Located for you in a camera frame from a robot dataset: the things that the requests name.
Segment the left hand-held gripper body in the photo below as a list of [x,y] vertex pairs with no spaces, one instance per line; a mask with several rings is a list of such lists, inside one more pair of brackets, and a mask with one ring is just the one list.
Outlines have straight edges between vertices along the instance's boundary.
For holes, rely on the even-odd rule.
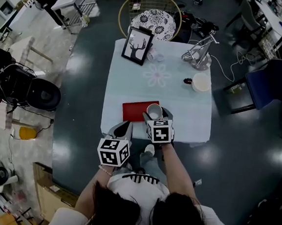
[[101,165],[121,167],[130,157],[133,122],[113,126],[99,141],[97,152]]

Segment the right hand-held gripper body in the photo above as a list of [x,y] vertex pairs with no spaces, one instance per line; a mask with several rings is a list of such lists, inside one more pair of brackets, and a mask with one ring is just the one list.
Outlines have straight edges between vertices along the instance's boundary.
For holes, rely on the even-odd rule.
[[146,131],[152,144],[166,144],[174,141],[172,120],[149,120]]

